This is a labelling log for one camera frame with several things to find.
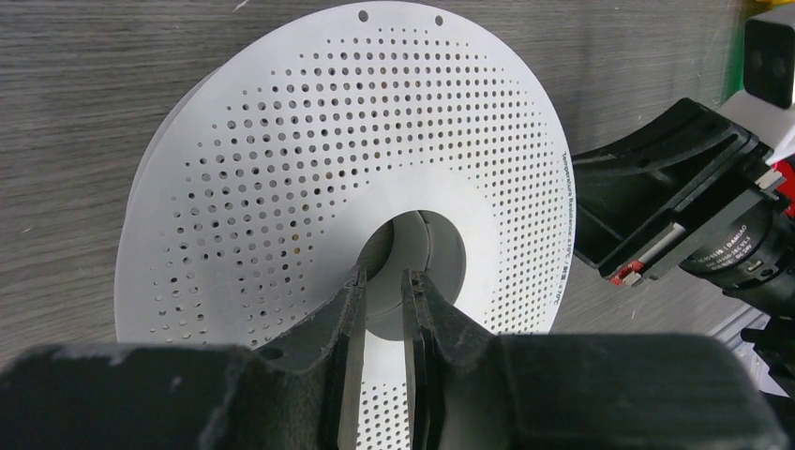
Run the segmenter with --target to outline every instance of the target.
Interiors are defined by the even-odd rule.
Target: center hole
[[[405,269],[425,270],[444,298],[455,303],[465,262],[460,233],[438,213],[410,211],[384,223],[357,260],[367,273],[367,330],[402,340],[400,280]]]

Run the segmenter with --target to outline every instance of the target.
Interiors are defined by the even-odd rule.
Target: black plastic bracket
[[[795,397],[795,322],[770,318],[764,330],[746,328],[740,337],[770,368],[770,376],[791,398]]]
[[[696,336],[493,336],[402,281],[412,450],[787,448],[743,367]]]
[[[0,448],[350,449],[365,337],[357,268],[259,350],[39,347],[0,375]]]
[[[613,144],[573,157],[575,253],[616,284],[658,279],[781,183],[771,149],[684,98]]]

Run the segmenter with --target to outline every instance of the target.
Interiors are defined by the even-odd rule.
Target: red component
[[[795,201],[795,170],[792,169],[792,165],[789,161],[782,159],[772,166],[784,176],[785,180],[777,190],[791,201]],[[793,208],[793,204],[784,211],[784,214],[790,218],[795,218],[795,208]]]
[[[623,279],[626,278],[629,274],[636,273],[639,274],[641,270],[643,270],[644,263],[640,261],[632,261],[626,267],[619,271],[615,277],[610,279],[610,282],[615,284],[616,286],[621,286],[623,284]]]

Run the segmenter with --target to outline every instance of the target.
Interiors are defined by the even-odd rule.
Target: white perforated disc
[[[367,288],[369,449],[409,444],[402,268],[427,268],[493,332],[552,325],[574,240],[568,148],[533,73],[475,23],[373,2],[287,24],[150,143],[116,265],[118,338],[258,347],[327,300],[392,219]]]

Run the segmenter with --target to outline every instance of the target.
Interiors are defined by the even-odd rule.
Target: camera lens
[[[795,317],[793,229],[789,217],[760,202],[680,267],[763,312]]]

